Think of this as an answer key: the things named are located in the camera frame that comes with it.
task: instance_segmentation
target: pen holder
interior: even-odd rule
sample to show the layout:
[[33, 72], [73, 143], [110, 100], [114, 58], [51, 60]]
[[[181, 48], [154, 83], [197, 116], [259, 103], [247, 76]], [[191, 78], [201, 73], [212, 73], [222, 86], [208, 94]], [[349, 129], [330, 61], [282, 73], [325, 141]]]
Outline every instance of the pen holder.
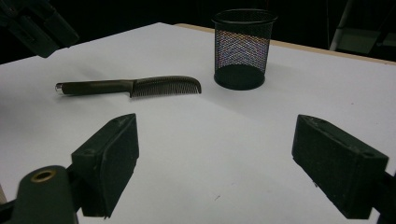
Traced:
[[246, 91], [265, 81], [273, 23], [277, 15], [261, 9], [231, 9], [215, 15], [215, 81]]

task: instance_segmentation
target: comb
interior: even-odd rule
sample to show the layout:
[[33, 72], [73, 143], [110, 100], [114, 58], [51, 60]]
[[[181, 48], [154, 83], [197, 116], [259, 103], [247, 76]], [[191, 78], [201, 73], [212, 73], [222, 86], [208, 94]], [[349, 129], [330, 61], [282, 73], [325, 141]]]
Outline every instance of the comb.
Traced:
[[127, 91], [130, 97], [201, 93], [200, 82], [193, 77], [147, 77], [87, 82], [58, 83], [55, 90], [66, 95], [90, 95]]

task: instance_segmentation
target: metal mesh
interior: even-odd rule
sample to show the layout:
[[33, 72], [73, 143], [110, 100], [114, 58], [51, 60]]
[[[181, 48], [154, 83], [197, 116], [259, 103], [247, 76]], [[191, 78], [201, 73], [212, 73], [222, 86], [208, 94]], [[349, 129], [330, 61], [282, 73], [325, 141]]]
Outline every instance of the metal mesh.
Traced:
[[227, 10], [215, 16], [215, 80], [221, 86], [250, 90], [264, 82], [275, 20], [276, 15], [259, 9]]

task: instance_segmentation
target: comb teeth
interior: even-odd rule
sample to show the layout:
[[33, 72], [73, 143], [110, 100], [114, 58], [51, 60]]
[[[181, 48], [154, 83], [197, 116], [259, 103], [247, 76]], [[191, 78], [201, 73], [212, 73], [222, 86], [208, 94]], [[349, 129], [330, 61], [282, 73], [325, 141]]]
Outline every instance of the comb teeth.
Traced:
[[150, 77], [138, 79], [131, 97], [201, 93], [201, 84], [192, 77]]

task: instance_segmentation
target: white tabletop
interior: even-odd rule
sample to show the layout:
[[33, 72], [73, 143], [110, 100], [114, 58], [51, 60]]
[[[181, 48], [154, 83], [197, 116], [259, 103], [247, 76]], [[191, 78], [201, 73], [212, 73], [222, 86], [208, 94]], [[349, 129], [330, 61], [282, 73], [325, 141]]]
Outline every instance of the white tabletop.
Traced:
[[[214, 35], [156, 23], [0, 65], [0, 183], [8, 200], [34, 169], [70, 154], [115, 117], [136, 113], [140, 158], [110, 219], [80, 223], [375, 223], [347, 220], [291, 156], [297, 115], [333, 123], [396, 171], [396, 66], [271, 46], [266, 81], [217, 85]], [[58, 82], [197, 78], [203, 93], [64, 97]]]

